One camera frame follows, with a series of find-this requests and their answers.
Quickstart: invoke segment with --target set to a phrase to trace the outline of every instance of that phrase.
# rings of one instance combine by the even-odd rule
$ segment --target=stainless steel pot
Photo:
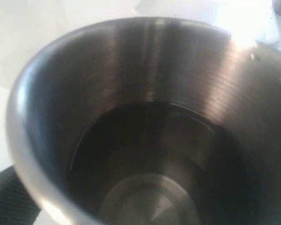
[[[60,224],[281,224],[281,53],[201,23],[54,41],[14,85],[7,135]]]

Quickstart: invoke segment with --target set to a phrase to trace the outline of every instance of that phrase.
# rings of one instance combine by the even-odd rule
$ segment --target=dark liquid
[[[188,193],[201,224],[243,225],[253,219],[254,188],[242,151],[223,128],[190,110],[125,105],[83,136],[69,180],[75,200],[98,215],[107,194],[125,178],[161,174]]]

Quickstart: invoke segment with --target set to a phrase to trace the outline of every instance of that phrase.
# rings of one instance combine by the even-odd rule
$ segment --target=black object
[[[0,225],[32,225],[39,212],[14,168],[0,172]]]

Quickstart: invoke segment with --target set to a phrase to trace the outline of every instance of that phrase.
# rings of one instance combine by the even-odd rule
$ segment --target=metal surface
[[[103,130],[104,141],[99,138],[101,142],[90,143],[81,153],[85,160],[79,164],[89,167],[80,167],[83,176],[77,180],[90,183],[73,192],[68,171],[82,152],[74,151],[81,137],[102,114],[135,102],[178,105],[179,113],[181,107],[186,114],[192,110],[195,119],[191,124],[181,120],[176,127],[180,116],[167,126],[173,120],[166,110],[153,110],[149,123],[119,114],[127,127],[109,126],[113,132]],[[134,113],[142,118],[138,110]],[[144,142],[129,129],[141,124],[149,127]],[[132,130],[137,145],[117,151],[100,147],[108,147],[121,129],[123,134]],[[191,211],[194,217],[175,223],[281,224],[281,53],[201,23],[124,19],[82,28],[53,42],[14,85],[7,135],[19,176],[60,224],[103,224],[101,219],[111,215],[104,202],[112,205],[122,193],[127,201],[117,215],[139,215],[141,210],[129,204],[142,199],[136,205],[150,209],[155,198],[149,196],[158,195],[163,207],[176,205],[164,214],[168,220],[161,221]],[[145,178],[131,182],[134,175]],[[163,182],[155,182],[157,177]],[[135,190],[142,179],[150,188],[127,195],[126,188]],[[179,207],[182,195],[186,203]],[[133,217],[132,223],[147,219],[143,224],[152,224],[148,212],[139,220]],[[127,224],[126,219],[119,223]]]

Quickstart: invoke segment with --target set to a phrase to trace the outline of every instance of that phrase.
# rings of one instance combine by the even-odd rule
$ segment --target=water
[[[243,225],[253,220],[254,187],[242,152],[191,110],[125,105],[83,136],[69,181],[75,201],[110,224]]]

